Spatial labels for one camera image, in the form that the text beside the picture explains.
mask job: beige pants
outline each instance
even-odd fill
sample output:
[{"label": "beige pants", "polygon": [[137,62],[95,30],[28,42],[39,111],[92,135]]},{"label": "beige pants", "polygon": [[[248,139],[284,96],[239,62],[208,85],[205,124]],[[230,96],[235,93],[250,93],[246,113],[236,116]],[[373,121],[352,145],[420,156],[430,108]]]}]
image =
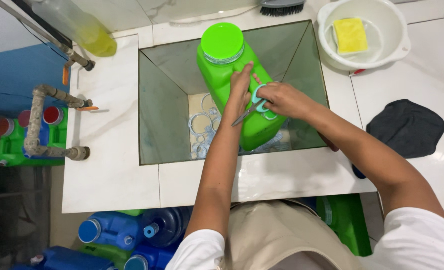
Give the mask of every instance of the beige pants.
[{"label": "beige pants", "polygon": [[267,270],[301,251],[324,269],[363,269],[317,214],[294,200],[235,205],[228,233],[223,270]]}]

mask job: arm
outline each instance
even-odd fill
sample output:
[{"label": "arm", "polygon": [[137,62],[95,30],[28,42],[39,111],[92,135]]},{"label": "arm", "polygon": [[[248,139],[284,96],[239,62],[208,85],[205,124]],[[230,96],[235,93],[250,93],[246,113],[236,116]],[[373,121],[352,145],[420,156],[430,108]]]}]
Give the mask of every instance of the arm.
[{"label": "arm", "polygon": [[265,107],[299,118],[332,141],[375,185],[384,212],[415,207],[444,218],[444,209],[425,178],[405,158],[369,133],[334,114],[286,83],[268,83],[257,95],[271,102]]},{"label": "arm", "polygon": [[242,72],[236,71],[231,76],[229,100],[205,158],[194,210],[184,237],[202,229],[215,230],[224,238],[227,236],[242,123],[234,127],[231,125],[244,112],[249,102],[252,67],[253,63],[250,62]]}]

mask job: blue plastic jug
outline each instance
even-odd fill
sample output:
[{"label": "blue plastic jug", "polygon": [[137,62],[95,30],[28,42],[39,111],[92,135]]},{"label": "blue plastic jug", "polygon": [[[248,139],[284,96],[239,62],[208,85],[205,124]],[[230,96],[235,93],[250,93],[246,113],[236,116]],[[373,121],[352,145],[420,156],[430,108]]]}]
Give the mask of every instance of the blue plastic jug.
[{"label": "blue plastic jug", "polygon": [[134,249],[143,239],[141,216],[107,211],[96,212],[78,228],[78,237],[84,243],[109,244],[123,250]]},{"label": "blue plastic jug", "polygon": [[[27,127],[24,128],[24,138],[27,138]],[[40,132],[39,132],[39,145],[47,146],[49,143],[49,124],[47,124],[44,121],[41,121],[40,123]],[[31,156],[27,154],[25,151],[24,146],[22,146],[22,154],[28,158],[28,159],[34,159],[34,160],[62,160],[65,159],[65,157],[53,157],[53,156]]]},{"label": "blue plastic jug", "polygon": [[38,265],[17,265],[12,270],[117,270],[113,262],[61,246],[52,246],[43,252]]},{"label": "blue plastic jug", "polygon": [[175,243],[187,229],[193,206],[148,209],[142,215],[144,236],[152,246],[164,248]]},{"label": "blue plastic jug", "polygon": [[123,270],[164,270],[176,253],[182,238],[168,247],[154,247],[148,243],[138,245]]}]

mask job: sink basin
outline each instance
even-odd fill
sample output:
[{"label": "sink basin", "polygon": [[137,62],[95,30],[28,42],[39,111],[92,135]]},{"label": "sink basin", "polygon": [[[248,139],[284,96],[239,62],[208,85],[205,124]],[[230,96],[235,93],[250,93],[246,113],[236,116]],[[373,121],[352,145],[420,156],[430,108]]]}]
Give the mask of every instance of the sink basin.
[{"label": "sink basin", "polygon": [[[274,81],[289,83],[329,106],[311,21],[247,30],[243,36]],[[139,52],[141,165],[200,159],[197,144],[208,140],[208,136],[198,134],[204,133],[206,126],[217,129],[220,113],[210,95],[206,96],[209,90],[196,63],[200,41],[166,44]],[[195,133],[191,133],[189,118],[195,114],[199,115],[192,121]],[[289,118],[281,134],[279,142],[288,151],[327,146],[314,128],[299,119]]]}]

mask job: white plastic basin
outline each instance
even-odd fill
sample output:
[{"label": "white plastic basin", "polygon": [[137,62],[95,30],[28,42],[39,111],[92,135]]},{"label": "white plastic basin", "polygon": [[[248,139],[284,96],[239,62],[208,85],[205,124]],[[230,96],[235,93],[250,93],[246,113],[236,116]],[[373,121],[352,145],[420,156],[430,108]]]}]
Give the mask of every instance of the white plastic basin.
[{"label": "white plastic basin", "polygon": [[[361,18],[368,50],[339,55],[333,39],[335,20]],[[370,69],[404,58],[411,49],[405,18],[389,0],[340,0],[323,6],[318,14],[321,56],[341,70]]]}]

